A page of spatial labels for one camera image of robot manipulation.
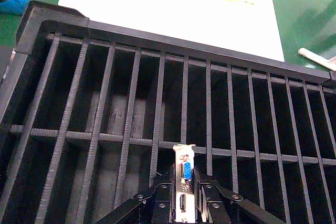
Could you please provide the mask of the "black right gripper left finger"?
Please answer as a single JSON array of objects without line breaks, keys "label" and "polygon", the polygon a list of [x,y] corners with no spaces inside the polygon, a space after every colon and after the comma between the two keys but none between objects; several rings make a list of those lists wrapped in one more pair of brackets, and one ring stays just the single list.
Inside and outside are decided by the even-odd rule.
[{"label": "black right gripper left finger", "polygon": [[172,223],[172,182],[159,180],[135,194],[97,223]]}]

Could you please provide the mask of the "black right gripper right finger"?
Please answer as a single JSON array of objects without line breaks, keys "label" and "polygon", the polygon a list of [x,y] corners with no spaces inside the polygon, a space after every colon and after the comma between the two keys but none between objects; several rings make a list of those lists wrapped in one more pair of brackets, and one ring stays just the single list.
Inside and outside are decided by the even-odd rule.
[{"label": "black right gripper right finger", "polygon": [[200,223],[284,223],[259,205],[194,169]]}]

